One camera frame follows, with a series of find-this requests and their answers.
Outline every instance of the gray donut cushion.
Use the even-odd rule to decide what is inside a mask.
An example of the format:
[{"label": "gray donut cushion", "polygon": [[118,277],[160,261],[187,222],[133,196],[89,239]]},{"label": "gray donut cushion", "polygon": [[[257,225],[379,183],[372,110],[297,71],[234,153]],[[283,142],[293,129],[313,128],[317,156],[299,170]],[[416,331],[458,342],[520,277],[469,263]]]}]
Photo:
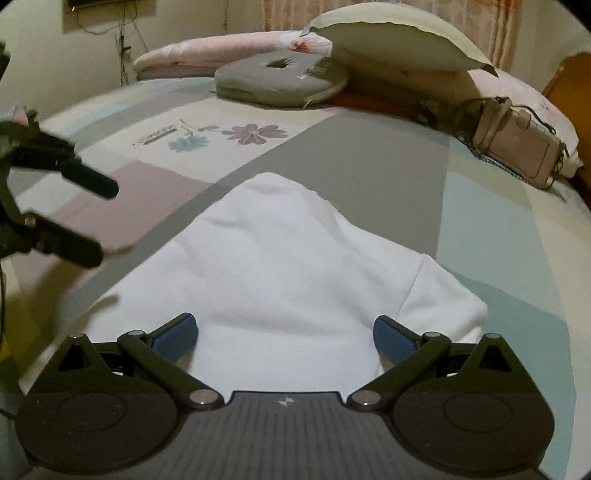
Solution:
[{"label": "gray donut cushion", "polygon": [[345,88],[349,73],[322,55],[274,51],[224,65],[215,79],[221,97],[293,108],[333,97]]}]

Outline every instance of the bedspread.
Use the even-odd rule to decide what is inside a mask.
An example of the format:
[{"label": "bedspread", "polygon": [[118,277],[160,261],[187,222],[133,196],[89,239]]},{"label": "bedspread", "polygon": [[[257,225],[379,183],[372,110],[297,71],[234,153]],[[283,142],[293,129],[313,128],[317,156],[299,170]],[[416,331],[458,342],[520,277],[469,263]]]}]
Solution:
[{"label": "bedspread", "polygon": [[554,412],[542,469],[581,478],[591,463],[589,212],[403,119],[260,108],[218,99],[212,87],[201,78],[142,82],[43,124],[71,138],[121,191],[105,202],[55,174],[11,176],[21,209],[108,250],[92,271],[35,252],[3,262],[2,361],[24,374],[21,385],[39,371],[49,344],[116,301],[97,303],[116,282],[230,189],[269,171],[316,191],[354,225],[431,255],[484,300],[485,329],[507,338]]}]

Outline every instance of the purple flower print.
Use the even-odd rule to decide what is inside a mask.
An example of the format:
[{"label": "purple flower print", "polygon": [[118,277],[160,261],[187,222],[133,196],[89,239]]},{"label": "purple flower print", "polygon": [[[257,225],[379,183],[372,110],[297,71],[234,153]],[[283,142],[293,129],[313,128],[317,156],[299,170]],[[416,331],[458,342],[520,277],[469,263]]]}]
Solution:
[{"label": "purple flower print", "polygon": [[240,145],[248,145],[254,143],[262,145],[267,143],[266,138],[285,138],[287,133],[285,130],[279,130],[277,125],[267,125],[266,127],[258,128],[256,124],[249,124],[245,127],[232,127],[231,131],[222,132],[224,135],[230,135],[228,140],[238,140]]}]

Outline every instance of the handbag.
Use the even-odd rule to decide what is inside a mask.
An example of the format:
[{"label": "handbag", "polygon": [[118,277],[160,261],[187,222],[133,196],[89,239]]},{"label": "handbag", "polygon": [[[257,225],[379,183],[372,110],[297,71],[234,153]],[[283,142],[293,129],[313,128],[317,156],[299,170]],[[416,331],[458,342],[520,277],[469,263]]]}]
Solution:
[{"label": "handbag", "polygon": [[492,158],[539,189],[554,183],[569,154],[551,125],[508,97],[465,102],[457,112],[454,135],[478,158]]}]

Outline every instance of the white towel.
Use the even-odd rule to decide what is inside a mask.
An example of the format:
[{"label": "white towel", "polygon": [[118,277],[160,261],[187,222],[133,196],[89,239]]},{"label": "white towel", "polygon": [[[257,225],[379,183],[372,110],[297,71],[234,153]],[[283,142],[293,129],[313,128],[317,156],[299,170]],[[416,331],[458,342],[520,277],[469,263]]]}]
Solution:
[{"label": "white towel", "polygon": [[85,328],[92,341],[193,313],[200,332],[188,372],[226,400],[234,390],[346,398],[383,372],[372,339],[379,315],[473,342],[487,312],[428,255],[351,225],[271,173],[211,205],[112,296]]}]

